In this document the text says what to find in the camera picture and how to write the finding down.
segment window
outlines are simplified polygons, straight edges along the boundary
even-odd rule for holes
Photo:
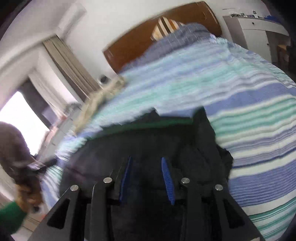
[[[19,88],[18,91],[23,95],[24,99],[38,116],[38,118],[50,128],[57,120],[57,116],[52,111],[48,103],[36,90],[31,80],[24,82]]]
[[[20,130],[31,155],[38,152],[45,133],[49,131],[20,92],[16,92],[2,108],[0,121],[12,124]]]

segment green sleeve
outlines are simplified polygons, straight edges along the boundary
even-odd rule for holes
[[[10,202],[0,209],[0,225],[8,234],[13,234],[20,228],[26,215],[15,202]]]

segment metal bolt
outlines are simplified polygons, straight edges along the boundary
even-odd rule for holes
[[[190,179],[184,177],[184,178],[181,179],[181,182],[182,182],[183,184],[188,184],[188,183],[190,182]]]
[[[110,183],[110,182],[112,182],[112,178],[106,177],[106,178],[104,178],[103,182],[104,183]]]
[[[75,192],[75,191],[77,191],[78,190],[78,186],[77,185],[72,185],[71,187],[70,187],[70,190],[72,191],[72,192]]]
[[[216,189],[217,191],[222,191],[222,190],[223,190],[223,186],[220,185],[220,184],[217,184],[217,185],[215,185],[215,189]]]

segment striped blanket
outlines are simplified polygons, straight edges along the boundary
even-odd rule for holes
[[[59,166],[43,182],[57,200],[62,164],[101,126],[125,123],[155,108],[191,116],[204,106],[216,142],[234,158],[231,195],[268,241],[277,240],[296,212],[296,85],[259,55],[225,39],[209,39],[122,74],[126,89],[82,133],[57,151]]]

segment curtain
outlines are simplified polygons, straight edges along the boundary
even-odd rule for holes
[[[56,92],[54,88],[47,84],[47,82],[36,70],[33,70],[28,77],[57,117],[62,116],[67,102]]]
[[[90,76],[67,45],[57,36],[45,40],[43,45],[65,79],[83,101],[89,97],[91,92],[100,89],[97,81]]]

